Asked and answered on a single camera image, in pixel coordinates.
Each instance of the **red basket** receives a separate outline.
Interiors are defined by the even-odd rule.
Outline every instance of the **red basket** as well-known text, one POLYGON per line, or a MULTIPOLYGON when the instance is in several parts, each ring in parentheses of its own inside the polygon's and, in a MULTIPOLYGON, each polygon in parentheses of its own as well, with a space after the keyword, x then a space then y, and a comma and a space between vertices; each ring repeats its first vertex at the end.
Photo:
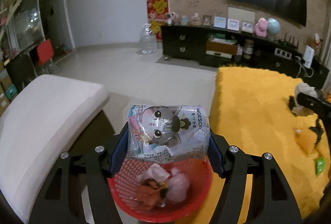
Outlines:
POLYGON ((209 161, 187 159, 179 162, 160 164, 170 172, 178 168, 190 180, 187 198, 180 204, 167 204, 164 208, 156 207, 144 210, 135 201, 136 187, 139 185, 137 175, 147 170, 152 163, 125 159, 119 173, 108 179, 108 184, 115 203, 128 215, 146 222, 172 222, 189 215, 200 208, 205 200, 212 180, 212 168, 209 161))

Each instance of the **tv cabinet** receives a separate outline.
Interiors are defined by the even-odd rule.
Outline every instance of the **tv cabinet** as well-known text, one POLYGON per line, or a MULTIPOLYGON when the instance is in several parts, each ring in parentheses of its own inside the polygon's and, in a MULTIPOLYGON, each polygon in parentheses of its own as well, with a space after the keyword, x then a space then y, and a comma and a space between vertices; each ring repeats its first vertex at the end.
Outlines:
MULTIPOLYGON (((163 36, 163 55, 198 61, 200 65, 210 67, 220 67, 235 62, 230 59, 221 58, 218 56, 206 55, 206 42, 209 33, 225 34, 226 39, 234 37, 240 45, 244 45, 245 40, 254 41, 254 51, 259 51, 257 55, 252 55, 248 62, 238 62, 237 65, 244 65, 259 69, 269 69, 284 73, 290 77, 296 78, 300 66, 295 61, 295 56, 302 57, 297 49, 292 47, 282 46, 279 43, 273 42, 268 38, 262 38, 253 34, 230 31, 207 26, 181 26, 181 25, 165 25, 162 26, 163 36), (274 55, 275 48, 281 48, 284 51, 292 53, 292 59, 284 59, 274 55)), ((312 68, 314 75, 305 77, 305 73, 301 70, 299 78, 312 87, 322 88, 329 74, 329 70, 322 66, 316 59, 313 60, 312 68)))

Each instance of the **red chair backrest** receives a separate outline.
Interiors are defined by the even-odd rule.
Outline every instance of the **red chair backrest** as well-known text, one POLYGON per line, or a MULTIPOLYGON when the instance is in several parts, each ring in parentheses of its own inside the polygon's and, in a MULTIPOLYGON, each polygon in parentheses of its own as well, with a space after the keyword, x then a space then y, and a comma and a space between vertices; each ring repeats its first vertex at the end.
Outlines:
POLYGON ((37 47, 37 55, 41 64, 49 61, 54 56, 54 50, 50 39, 42 42, 37 47))

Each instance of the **cartoon cat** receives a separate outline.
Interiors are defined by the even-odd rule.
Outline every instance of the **cartoon cat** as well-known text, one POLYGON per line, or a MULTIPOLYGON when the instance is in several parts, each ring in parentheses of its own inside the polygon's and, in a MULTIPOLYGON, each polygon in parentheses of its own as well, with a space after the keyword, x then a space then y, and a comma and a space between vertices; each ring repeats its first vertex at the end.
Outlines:
POLYGON ((188 118, 178 117, 181 108, 181 106, 152 106, 145 109, 141 118, 140 139, 150 145, 169 147, 179 145, 179 130, 187 130, 191 125, 188 118))

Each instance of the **silver screw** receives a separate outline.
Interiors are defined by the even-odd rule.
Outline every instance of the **silver screw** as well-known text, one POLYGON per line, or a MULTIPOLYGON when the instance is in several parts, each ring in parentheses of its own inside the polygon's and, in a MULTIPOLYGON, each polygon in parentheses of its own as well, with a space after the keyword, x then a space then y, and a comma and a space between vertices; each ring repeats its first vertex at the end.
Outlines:
POLYGON ((69 157, 69 153, 68 152, 63 152, 60 155, 61 159, 66 159, 67 157, 69 157))
POLYGON ((264 154, 264 157, 268 160, 272 159, 272 155, 270 153, 264 154))
POLYGON ((237 153, 239 151, 239 149, 236 146, 230 146, 230 151, 232 153, 237 153))
POLYGON ((103 147, 103 146, 97 146, 96 148, 95 148, 95 152, 98 152, 98 153, 100 153, 100 152, 102 152, 102 151, 104 151, 105 150, 105 148, 103 147))

